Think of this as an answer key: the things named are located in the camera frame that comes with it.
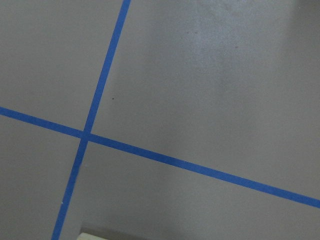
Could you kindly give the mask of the cream bear tray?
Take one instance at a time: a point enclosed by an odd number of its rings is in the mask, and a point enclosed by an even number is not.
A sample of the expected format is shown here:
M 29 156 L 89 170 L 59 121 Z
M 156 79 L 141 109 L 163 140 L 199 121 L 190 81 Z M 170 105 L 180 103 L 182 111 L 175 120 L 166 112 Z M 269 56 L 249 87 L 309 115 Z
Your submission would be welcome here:
M 106 238 L 95 236 L 89 233 L 82 232 L 78 235 L 76 240 L 107 240 Z

